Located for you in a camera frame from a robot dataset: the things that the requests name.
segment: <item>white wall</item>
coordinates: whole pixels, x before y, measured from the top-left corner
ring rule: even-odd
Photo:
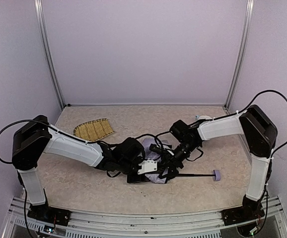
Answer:
[[[70,104],[221,104],[246,0],[45,0]]]
[[[243,108],[259,91],[287,96],[287,1],[257,0],[240,80],[231,109]],[[256,102],[276,124],[278,145],[287,140],[287,105],[269,94]],[[276,153],[269,191],[279,195],[287,214],[287,146]]]
[[[0,0],[0,129],[19,119],[59,116],[32,0]],[[11,160],[12,136],[6,131],[0,154]],[[0,228],[13,196],[20,194],[16,170],[0,162]]]

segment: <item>metal corner post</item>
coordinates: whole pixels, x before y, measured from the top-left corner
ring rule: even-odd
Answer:
[[[34,5],[35,5],[35,11],[40,27],[40,33],[42,37],[42,42],[43,42],[43,47],[44,47],[44,53],[48,62],[50,74],[51,74],[51,79],[52,79],[52,84],[56,93],[56,97],[58,99],[58,103],[60,105],[61,110],[65,107],[65,101],[60,89],[60,85],[58,82],[58,79],[55,74],[55,69],[51,57],[51,51],[50,51],[50,46],[48,42],[48,36],[46,32],[46,26],[45,26],[45,21],[44,21],[44,15],[43,15],[43,8],[42,8],[42,0],[34,0]]]
[[[239,79],[239,74],[241,71],[244,55],[245,55],[245,50],[246,50],[246,43],[247,43],[247,38],[249,35],[249,30],[250,30],[250,25],[251,25],[251,20],[252,20],[252,15],[253,15],[253,8],[254,8],[254,0],[247,0],[247,8],[246,8],[246,13],[245,13],[245,20],[244,20],[244,27],[243,27],[243,32],[242,32],[242,38],[241,38],[241,44],[239,47],[238,51],[238,56],[237,56],[237,61],[236,61],[236,66],[234,69],[233,73],[233,79],[232,79],[232,84],[228,92],[228,96],[225,102],[225,107],[229,109],[236,85]]]

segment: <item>woven tan mat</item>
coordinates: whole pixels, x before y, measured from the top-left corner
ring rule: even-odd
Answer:
[[[100,140],[110,134],[114,130],[110,126],[108,119],[98,119],[85,122],[74,128],[73,135],[89,141]]]

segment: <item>purple roller end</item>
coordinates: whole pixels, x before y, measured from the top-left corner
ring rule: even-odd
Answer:
[[[219,170],[213,170],[213,180],[214,181],[220,181],[221,180],[221,173]]]

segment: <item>beige table surface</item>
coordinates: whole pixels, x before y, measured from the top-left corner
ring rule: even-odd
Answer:
[[[94,106],[66,107],[56,126],[72,133],[86,121],[108,118],[115,133],[104,140],[119,143],[128,136],[158,134],[178,119],[192,123],[195,115],[218,117],[221,107],[200,106]],[[164,135],[173,146],[178,141]],[[183,173],[221,172],[212,178],[175,178],[167,184],[127,184],[126,176],[109,178],[106,172],[65,157],[44,154],[38,162],[49,204],[68,209],[124,214],[170,214],[196,212],[240,205],[249,181],[250,164],[237,136],[203,143],[204,156],[184,161]],[[199,152],[192,153],[196,158]]]

